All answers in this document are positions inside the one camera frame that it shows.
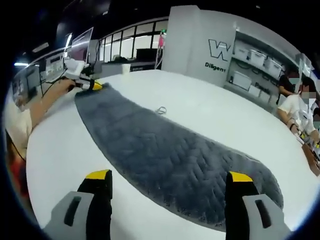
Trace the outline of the person's left hand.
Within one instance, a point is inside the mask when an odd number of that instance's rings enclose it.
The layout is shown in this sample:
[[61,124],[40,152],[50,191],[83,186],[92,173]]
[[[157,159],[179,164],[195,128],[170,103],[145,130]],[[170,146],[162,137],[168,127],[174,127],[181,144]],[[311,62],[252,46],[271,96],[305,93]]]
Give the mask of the person's left hand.
[[72,79],[64,79],[59,83],[59,85],[63,93],[68,93],[75,87],[76,83]]

